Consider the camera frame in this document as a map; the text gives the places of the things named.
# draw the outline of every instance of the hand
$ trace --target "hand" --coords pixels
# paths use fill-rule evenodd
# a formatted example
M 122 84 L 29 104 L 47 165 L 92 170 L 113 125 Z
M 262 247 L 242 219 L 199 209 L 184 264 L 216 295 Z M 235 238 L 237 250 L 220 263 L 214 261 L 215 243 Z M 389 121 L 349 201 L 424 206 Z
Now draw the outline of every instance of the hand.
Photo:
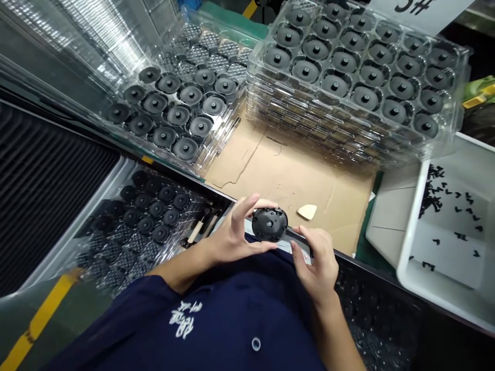
M 299 226 L 293 230 L 306 238 L 315 256 L 313 265 L 306 264 L 301 247 L 295 241 L 290 242 L 298 277 L 313 299 L 315 308 L 323 312 L 331 310 L 339 303 L 334 290 L 339 265 L 332 247 L 332 237 L 322 229 Z
M 214 263 L 227 263 L 276 249 L 276 243 L 248 243 L 244 238 L 244 219 L 255 209 L 276 208 L 274 202 L 260 199 L 259 194 L 238 200 L 218 229 L 206 240 Z

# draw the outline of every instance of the small beige foam piece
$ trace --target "small beige foam piece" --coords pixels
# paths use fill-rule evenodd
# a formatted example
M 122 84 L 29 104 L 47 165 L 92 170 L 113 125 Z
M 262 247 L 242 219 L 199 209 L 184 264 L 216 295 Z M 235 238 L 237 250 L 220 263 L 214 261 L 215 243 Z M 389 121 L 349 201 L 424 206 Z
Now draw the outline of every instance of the small beige foam piece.
M 316 208 L 316 205 L 304 205 L 299 208 L 298 214 L 304 219 L 310 221 L 315 216 Z

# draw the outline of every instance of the navy blue shirt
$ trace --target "navy blue shirt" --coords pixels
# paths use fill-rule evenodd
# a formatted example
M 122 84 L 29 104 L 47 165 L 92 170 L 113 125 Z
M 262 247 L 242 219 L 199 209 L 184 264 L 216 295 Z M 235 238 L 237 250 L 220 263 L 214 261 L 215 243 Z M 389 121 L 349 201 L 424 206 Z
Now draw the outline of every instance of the navy blue shirt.
M 310 303 L 281 250 L 213 268 L 183 296 L 147 276 L 45 369 L 325 370 Z

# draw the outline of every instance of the stacked plastic trays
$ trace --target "stacked plastic trays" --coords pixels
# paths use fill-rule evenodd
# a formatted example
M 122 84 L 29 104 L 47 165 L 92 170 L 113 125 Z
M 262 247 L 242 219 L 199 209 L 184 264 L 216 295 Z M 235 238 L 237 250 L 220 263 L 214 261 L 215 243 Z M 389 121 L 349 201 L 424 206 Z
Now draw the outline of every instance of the stacked plastic trays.
M 149 170 L 133 173 L 113 200 L 104 205 L 69 268 L 84 280 L 96 280 L 103 292 L 118 295 L 132 281 L 182 250 L 180 241 L 205 199 Z
M 459 130 L 470 52 L 356 3 L 289 0 L 250 56 L 247 116 L 374 171 Z
M 203 175 L 232 133 L 257 40 L 190 10 L 173 35 L 101 115 L 118 137 Z

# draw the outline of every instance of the sleeve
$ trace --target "sleeve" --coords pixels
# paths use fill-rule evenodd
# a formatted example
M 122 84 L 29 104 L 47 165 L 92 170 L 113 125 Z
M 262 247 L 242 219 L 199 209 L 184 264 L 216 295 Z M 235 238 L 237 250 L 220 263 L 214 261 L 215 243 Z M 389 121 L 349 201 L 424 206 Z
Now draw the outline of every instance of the sleeve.
M 144 323 L 178 302 L 181 296 L 159 276 L 132 282 L 110 308 L 42 370 L 83 369 L 104 357 Z

